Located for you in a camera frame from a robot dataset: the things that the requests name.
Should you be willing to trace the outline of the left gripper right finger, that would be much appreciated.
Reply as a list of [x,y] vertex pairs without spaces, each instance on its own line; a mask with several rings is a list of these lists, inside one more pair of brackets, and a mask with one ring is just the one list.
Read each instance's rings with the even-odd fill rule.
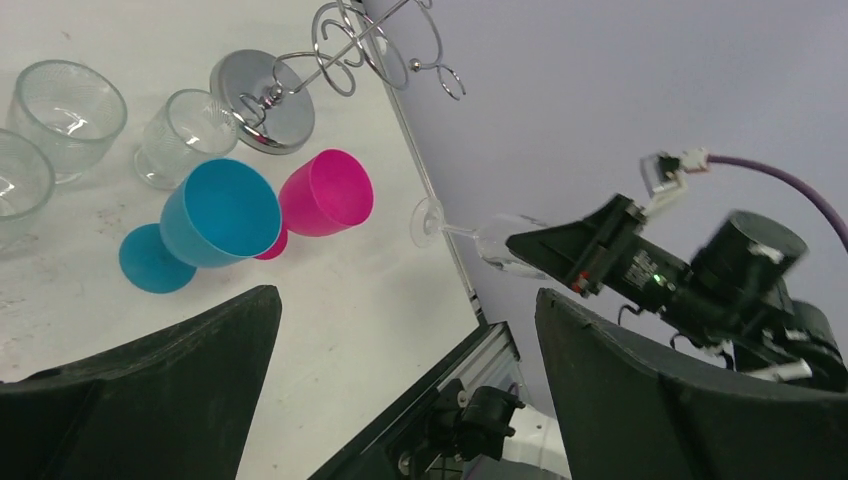
[[678,353],[542,288],[535,324],[575,479],[843,479],[847,397]]

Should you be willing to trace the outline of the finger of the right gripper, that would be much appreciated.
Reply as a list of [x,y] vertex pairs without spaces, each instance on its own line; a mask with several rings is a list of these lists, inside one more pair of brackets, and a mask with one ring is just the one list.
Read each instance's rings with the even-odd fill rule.
[[613,265],[611,234],[604,224],[604,220],[584,218],[514,234],[505,245],[516,258],[558,282],[602,282]]

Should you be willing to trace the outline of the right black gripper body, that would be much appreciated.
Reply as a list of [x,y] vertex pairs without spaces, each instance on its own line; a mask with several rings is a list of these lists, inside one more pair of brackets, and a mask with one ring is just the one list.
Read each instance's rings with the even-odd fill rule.
[[622,194],[581,220],[589,237],[569,273],[569,288],[588,297],[608,287],[651,313],[669,304],[690,267],[644,239],[646,223],[642,209]]

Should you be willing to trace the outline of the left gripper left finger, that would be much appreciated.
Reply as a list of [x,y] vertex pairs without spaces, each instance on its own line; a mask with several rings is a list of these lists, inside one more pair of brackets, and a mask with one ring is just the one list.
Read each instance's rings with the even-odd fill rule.
[[5,479],[233,479],[282,301],[252,288],[170,327],[1,387]]

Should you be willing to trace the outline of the clear wine glass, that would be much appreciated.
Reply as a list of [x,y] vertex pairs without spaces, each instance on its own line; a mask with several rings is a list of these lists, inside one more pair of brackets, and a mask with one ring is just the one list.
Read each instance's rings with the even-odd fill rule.
[[523,214],[497,214],[482,226],[466,228],[448,223],[442,203],[434,197],[422,199],[410,220],[410,236],[419,248],[426,248],[442,234],[471,239],[478,256],[495,270],[534,280],[548,280],[541,270],[518,259],[506,246],[516,234],[549,228],[547,223]]

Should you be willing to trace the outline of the blue wine glass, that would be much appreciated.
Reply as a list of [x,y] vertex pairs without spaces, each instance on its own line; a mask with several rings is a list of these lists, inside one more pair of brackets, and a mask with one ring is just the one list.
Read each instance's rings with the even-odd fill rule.
[[127,234],[118,263],[135,287],[168,294],[187,286],[200,269],[265,253],[282,227],[277,194],[262,174],[234,159],[213,159],[170,194],[156,223]]

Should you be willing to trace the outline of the pink wine glass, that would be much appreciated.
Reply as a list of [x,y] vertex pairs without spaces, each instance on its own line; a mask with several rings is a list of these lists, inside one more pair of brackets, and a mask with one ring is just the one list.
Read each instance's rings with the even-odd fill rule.
[[278,257],[291,233],[325,237],[363,224],[375,203],[369,174],[353,155],[327,149],[299,167],[282,185],[278,201],[283,225],[275,243],[256,256]]

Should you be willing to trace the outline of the clear etched glass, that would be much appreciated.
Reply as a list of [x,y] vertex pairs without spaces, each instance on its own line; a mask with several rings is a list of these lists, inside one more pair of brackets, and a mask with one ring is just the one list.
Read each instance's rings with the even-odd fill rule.
[[149,186],[173,190],[201,163],[228,155],[237,141],[229,108],[205,90],[183,89],[146,125],[133,166]]
[[21,240],[55,190],[55,172],[43,152],[10,130],[1,130],[1,249]]
[[126,101],[112,82],[86,65],[55,59],[20,72],[6,125],[40,149],[63,184],[103,159],[127,119]]

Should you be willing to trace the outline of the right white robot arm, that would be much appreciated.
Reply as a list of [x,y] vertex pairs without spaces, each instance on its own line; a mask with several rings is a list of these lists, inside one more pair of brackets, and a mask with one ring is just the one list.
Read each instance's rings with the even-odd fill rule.
[[790,297],[785,274],[806,243],[760,214],[733,210],[686,262],[644,239],[644,209],[617,194],[565,225],[514,234],[507,249],[582,297],[608,287],[739,372],[806,363],[798,384],[844,392],[847,368],[827,317]]

